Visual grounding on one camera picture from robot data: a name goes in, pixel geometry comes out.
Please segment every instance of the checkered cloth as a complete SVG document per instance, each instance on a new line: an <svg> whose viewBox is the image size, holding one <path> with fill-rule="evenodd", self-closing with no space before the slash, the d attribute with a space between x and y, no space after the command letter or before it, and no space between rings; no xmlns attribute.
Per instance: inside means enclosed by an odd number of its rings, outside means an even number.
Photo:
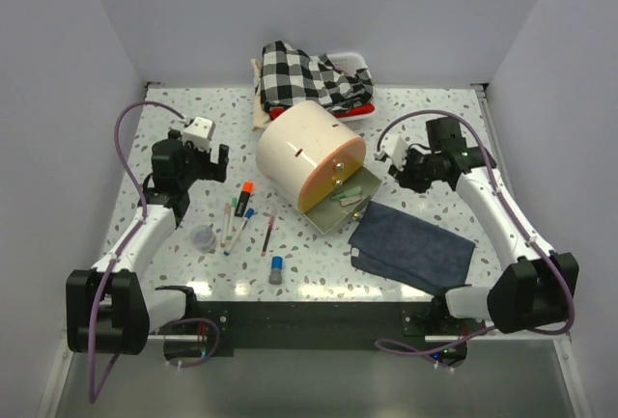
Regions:
<svg viewBox="0 0 618 418"><path fill-rule="evenodd" d="M368 69L345 75L326 55L309 56L284 42L267 44L262 50L260 101L270 113L312 100L328 112L347 112L366 104L374 95Z"/></svg>

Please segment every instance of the wall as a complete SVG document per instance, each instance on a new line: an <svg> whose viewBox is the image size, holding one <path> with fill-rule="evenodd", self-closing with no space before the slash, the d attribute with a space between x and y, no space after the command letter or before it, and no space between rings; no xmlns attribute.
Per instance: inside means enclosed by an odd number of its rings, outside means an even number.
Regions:
<svg viewBox="0 0 618 418"><path fill-rule="evenodd" d="M357 50L380 83L488 82L536 0L102 0L142 76L249 83L249 59L284 39Z"/></svg>
<svg viewBox="0 0 618 418"><path fill-rule="evenodd" d="M121 176L112 128L141 83L99 0L0 0L0 17L0 416L30 417L65 280L108 226Z"/></svg>
<svg viewBox="0 0 618 418"><path fill-rule="evenodd" d="M573 330L596 416L615 416L618 0L539 0L490 85L522 208L580 263Z"/></svg>

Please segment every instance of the terrazzo table surface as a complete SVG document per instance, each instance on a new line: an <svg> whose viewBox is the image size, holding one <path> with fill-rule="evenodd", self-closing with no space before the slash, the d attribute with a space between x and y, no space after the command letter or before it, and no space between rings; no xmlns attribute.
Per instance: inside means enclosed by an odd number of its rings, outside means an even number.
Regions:
<svg viewBox="0 0 618 418"><path fill-rule="evenodd" d="M258 171L255 150L261 131L252 132L253 90L251 88L150 88L147 100L171 105L188 116L204 116L216 123L213 153L218 145L230 147L228 179L225 183L197 181L189 190L191 204L181 227L159 248L141 280L143 292L162 285L187 285L200 300L244 301L423 301L431 297L415 288L364 273L351 266L348 240L356 224L321 235ZM421 108L445 109L465 117L478 130L487 147L488 133L473 90L402 89L377 87L377 115L349 123L367 142L365 166L383 180L374 201L410 213L476 243L466 283L492 286L500 274L498 259L478 220L446 183L436 182L426 194L400 188L387 175L388 164L373 160L380 132L395 118ZM151 145L166 138L174 116L146 107L133 140L129 165L137 179L151 171ZM418 117L395 127L409 142L426 143L425 122ZM471 137L463 131L468 144ZM255 183L250 207L257 211L230 256L220 248L202 254L189 241L198 225L222 226L224 204L238 197L244 181ZM125 175L106 239L105 250L116 242L135 213L138 196ZM261 257L267 229L267 212L276 205L278 216L267 255ZM284 258L284 283L268 283L272 256Z"/></svg>

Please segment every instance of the orange marker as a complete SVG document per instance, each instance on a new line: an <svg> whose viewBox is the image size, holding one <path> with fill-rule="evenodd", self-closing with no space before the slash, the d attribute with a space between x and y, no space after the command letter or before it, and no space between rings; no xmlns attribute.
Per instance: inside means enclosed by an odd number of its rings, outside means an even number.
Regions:
<svg viewBox="0 0 618 418"><path fill-rule="evenodd" d="M242 191L239 196L239 203L236 205L236 210L234 211L234 217L244 216L244 210L247 209L247 204L249 204L249 197L251 197L251 193L253 193L253 183L251 181L246 181L242 186Z"/></svg>

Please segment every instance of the cylindrical container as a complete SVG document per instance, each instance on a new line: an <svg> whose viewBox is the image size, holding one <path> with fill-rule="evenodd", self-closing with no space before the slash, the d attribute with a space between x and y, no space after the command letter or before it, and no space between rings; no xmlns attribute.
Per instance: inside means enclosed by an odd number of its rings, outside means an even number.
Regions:
<svg viewBox="0 0 618 418"><path fill-rule="evenodd" d="M305 213L356 172L365 141L319 104L305 101L275 119L258 143L260 171Z"/></svg>

